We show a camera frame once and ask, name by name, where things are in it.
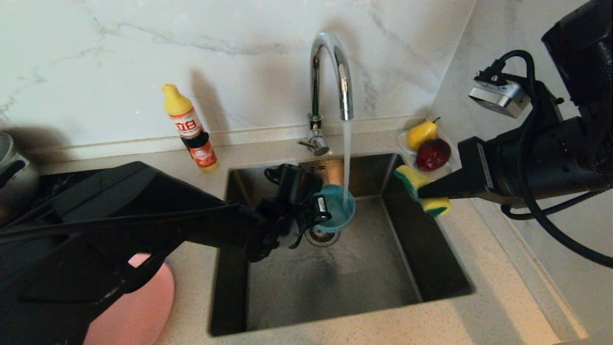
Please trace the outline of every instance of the pink plate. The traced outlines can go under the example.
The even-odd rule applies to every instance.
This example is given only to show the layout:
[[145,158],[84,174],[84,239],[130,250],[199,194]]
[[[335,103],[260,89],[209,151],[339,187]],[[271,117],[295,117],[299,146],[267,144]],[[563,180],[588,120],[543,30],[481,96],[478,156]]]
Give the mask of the pink plate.
[[[138,267],[149,254],[130,259]],[[145,284],[123,295],[89,326],[84,345],[152,345],[164,329],[175,298],[175,281],[165,263]]]

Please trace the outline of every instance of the blue bowl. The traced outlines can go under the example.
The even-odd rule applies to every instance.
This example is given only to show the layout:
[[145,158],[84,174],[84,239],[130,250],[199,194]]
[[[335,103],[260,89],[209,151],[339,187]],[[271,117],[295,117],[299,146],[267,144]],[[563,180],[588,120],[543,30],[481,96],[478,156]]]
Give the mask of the blue bowl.
[[343,190],[344,188],[339,185],[324,185],[321,187],[321,192],[318,194],[326,197],[326,206],[328,212],[332,214],[332,219],[315,225],[317,229],[326,233],[338,233],[351,223],[351,219],[356,213],[356,201],[351,192],[349,192],[347,199],[348,209],[344,210]]

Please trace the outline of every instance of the faucet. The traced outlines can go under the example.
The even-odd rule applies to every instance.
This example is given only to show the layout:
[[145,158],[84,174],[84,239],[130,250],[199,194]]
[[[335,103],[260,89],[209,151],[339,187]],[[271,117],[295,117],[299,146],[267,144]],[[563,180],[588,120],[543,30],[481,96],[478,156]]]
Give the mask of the faucet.
[[298,143],[308,147],[309,151],[316,156],[321,156],[330,149],[326,144],[319,113],[319,56],[322,48],[325,48],[332,59],[334,74],[337,77],[339,110],[342,121],[353,118],[353,99],[351,96],[351,75],[349,65],[345,58],[345,51],[338,38],[327,31],[319,33],[313,41],[311,48],[311,104],[312,112],[308,114],[310,138],[302,139]]

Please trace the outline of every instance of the pot handle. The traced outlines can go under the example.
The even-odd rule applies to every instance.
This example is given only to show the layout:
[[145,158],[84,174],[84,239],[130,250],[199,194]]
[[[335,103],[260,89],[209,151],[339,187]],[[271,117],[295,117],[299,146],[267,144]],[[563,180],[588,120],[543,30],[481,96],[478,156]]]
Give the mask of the pot handle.
[[0,171],[0,188],[3,188],[11,177],[26,166],[23,160],[16,160]]

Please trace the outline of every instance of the countertop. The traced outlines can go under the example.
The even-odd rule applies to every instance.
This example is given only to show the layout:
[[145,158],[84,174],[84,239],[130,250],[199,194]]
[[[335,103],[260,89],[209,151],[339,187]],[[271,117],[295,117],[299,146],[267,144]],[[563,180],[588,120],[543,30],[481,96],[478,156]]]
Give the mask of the countertop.
[[[355,134],[352,155],[402,151],[399,131]],[[329,137],[343,154],[342,137]],[[217,147],[220,168],[203,174],[185,150],[98,158],[42,167],[44,174],[110,168],[142,161],[224,198],[228,169],[312,160],[295,141]],[[410,157],[403,154],[405,161]],[[167,259],[175,302],[157,345],[168,344],[555,344],[560,340],[470,200],[452,200],[439,226],[474,286],[474,293],[401,308],[212,338],[208,334],[217,250],[182,244]]]

